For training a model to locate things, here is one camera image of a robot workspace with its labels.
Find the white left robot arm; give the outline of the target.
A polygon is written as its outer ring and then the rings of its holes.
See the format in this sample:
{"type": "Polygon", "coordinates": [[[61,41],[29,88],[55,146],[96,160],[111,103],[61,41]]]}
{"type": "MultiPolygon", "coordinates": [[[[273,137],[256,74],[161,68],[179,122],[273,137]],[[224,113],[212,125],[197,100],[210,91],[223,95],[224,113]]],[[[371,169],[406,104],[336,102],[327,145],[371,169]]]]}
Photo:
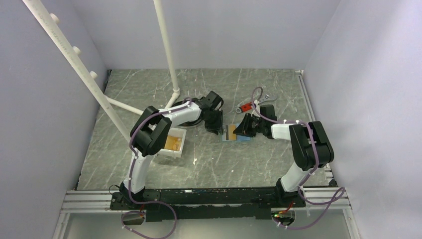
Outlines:
{"type": "Polygon", "coordinates": [[[222,97],[210,91],[205,97],[187,97],[168,109],[154,106],[145,109],[130,132],[132,159],[128,175],[119,187],[123,202],[130,209],[142,205],[150,163],[165,147],[170,129],[203,121],[206,131],[219,135],[222,133],[223,104],[222,97]]]}

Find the gold striped credit card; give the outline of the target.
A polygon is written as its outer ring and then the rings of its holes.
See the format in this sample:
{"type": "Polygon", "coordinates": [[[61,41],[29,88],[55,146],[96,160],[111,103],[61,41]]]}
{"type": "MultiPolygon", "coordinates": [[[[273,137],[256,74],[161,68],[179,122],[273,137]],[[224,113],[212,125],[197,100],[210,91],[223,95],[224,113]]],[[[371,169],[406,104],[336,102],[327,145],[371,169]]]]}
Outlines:
{"type": "Polygon", "coordinates": [[[222,139],[224,141],[237,141],[237,135],[234,133],[235,129],[238,127],[238,124],[226,124],[224,126],[224,136],[222,139]]]}

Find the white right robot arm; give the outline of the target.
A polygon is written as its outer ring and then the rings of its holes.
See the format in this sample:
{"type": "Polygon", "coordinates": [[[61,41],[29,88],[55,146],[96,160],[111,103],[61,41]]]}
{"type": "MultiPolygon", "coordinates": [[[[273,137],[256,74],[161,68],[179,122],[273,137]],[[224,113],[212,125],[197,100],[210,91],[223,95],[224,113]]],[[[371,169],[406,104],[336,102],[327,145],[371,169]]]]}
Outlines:
{"type": "Polygon", "coordinates": [[[334,152],[320,121],[278,121],[273,105],[263,105],[256,115],[245,114],[233,134],[255,137],[258,133],[274,140],[288,140],[293,160],[288,172],[276,183],[274,200],[285,207],[309,177],[334,160],[334,152]]]}

